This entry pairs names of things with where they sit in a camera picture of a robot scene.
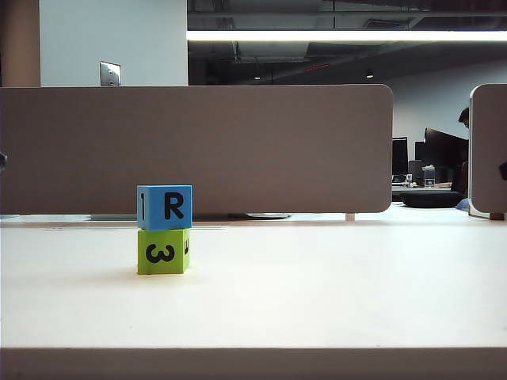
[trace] black monitor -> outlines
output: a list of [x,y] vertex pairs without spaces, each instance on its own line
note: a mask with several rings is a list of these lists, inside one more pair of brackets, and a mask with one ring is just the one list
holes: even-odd
[[455,168],[468,159],[468,140],[426,128],[422,159],[426,165]]
[[393,175],[409,172],[409,157],[406,137],[393,138]]
[[415,142],[415,159],[416,160],[422,160],[423,157],[423,150],[425,147],[424,141],[416,141]]

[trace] white wall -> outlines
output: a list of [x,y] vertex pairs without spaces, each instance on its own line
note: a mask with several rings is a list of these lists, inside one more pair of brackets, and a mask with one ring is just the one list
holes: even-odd
[[458,123],[458,117],[468,107],[473,88],[484,83],[507,83],[507,60],[411,75],[387,83],[395,97],[393,136],[408,137],[410,160],[414,159],[414,142],[423,140],[426,127],[468,139],[468,130]]
[[99,86],[99,61],[123,86],[186,86],[186,0],[40,0],[42,86]]

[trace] ceiling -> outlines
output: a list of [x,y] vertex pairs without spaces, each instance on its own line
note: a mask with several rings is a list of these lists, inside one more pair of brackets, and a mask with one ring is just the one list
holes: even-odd
[[[507,30],[507,0],[188,0],[188,28]],[[189,42],[189,83],[361,83],[503,58],[499,43]]]

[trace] desk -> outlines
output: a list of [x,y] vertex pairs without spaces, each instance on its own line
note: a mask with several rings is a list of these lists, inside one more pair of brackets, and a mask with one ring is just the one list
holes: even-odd
[[402,192],[422,192],[422,191],[445,191],[450,192],[451,188],[406,188],[403,186],[391,186],[391,191],[393,195],[393,202],[398,202],[401,200],[400,195]]
[[507,376],[507,222],[200,222],[184,275],[136,275],[136,230],[2,221],[3,378]]

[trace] wall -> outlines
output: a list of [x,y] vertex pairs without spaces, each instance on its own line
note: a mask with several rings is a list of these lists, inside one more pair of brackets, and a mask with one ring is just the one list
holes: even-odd
[[39,87],[39,1],[0,1],[2,86]]
[[99,61],[123,86],[186,86],[186,0],[40,0],[42,86],[99,86]]
[[507,60],[387,82],[395,97],[393,136],[409,138],[409,159],[414,159],[414,142],[423,140],[426,127],[468,138],[468,130],[458,123],[458,117],[469,105],[473,88],[484,83],[507,83]]

